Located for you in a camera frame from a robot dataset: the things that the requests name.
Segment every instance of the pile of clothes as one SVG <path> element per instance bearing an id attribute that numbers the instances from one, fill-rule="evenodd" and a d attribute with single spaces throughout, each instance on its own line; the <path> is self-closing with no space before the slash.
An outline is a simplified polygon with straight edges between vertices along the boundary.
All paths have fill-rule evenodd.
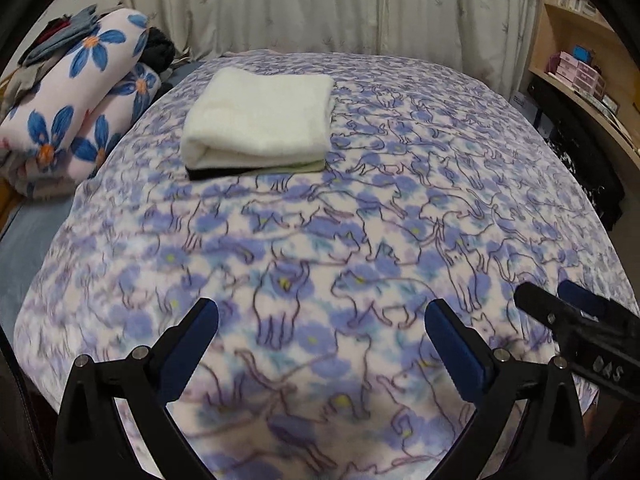
<path id="1" fill-rule="evenodd" d="M 21 194 L 72 194 L 161 88 L 175 47 L 119 7 L 49 22 L 0 88 L 0 176 Z"/>

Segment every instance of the folded towel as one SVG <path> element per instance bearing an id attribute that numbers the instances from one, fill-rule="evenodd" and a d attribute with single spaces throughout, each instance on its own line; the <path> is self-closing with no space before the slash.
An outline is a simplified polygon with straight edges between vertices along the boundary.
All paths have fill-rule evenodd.
<path id="1" fill-rule="evenodd" d="M 324 160 L 329 151 L 327 75 L 220 70 L 187 114 L 180 155 L 190 170 L 266 168 Z"/>

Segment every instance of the blue gripper pad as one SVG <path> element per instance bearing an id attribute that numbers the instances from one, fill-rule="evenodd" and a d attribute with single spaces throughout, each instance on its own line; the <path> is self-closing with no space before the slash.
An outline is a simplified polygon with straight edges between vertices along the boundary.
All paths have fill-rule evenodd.
<path id="1" fill-rule="evenodd" d="M 200 311 L 193 316 L 194 309 Z M 218 306 L 215 302 L 200 298 L 180 325 L 169 330 L 188 327 L 177 341 L 159 370 L 159 388 L 156 394 L 161 406 L 177 400 L 193 375 L 209 343 L 218 331 Z"/>
<path id="2" fill-rule="evenodd" d="M 594 317 L 604 316 L 607 309 L 604 298 L 569 280 L 558 285 L 558 298 Z"/>
<path id="3" fill-rule="evenodd" d="M 461 334 L 461 331 L 469 329 L 444 300 L 434 300 L 428 304 L 424 313 L 424 327 L 460 397 L 477 406 L 484 396 L 488 377 L 486 369 Z"/>

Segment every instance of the blue-gray garment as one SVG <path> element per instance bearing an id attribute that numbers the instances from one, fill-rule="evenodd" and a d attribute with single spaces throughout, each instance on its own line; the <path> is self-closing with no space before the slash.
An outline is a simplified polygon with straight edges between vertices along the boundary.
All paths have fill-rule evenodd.
<path id="1" fill-rule="evenodd" d="M 14 342 L 15 319 L 74 198 L 22 202 L 0 234 L 0 326 Z"/>
<path id="2" fill-rule="evenodd" d="M 57 49 L 65 46 L 71 48 L 78 41 L 86 38 L 94 30 L 95 24 L 98 22 L 98 16 L 95 13 L 96 7 L 95 4 L 90 5 L 71 17 L 68 27 L 57 31 L 53 36 L 35 47 L 24 58 L 22 66 L 29 66 L 47 59 Z"/>

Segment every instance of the leaf pattern on curtain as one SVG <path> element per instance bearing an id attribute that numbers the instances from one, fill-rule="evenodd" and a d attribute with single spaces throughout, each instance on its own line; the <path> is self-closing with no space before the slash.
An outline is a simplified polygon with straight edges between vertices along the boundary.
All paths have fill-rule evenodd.
<path id="1" fill-rule="evenodd" d="M 509 98 L 540 0 L 122 0 L 195 57 L 270 48 L 425 59 Z"/>

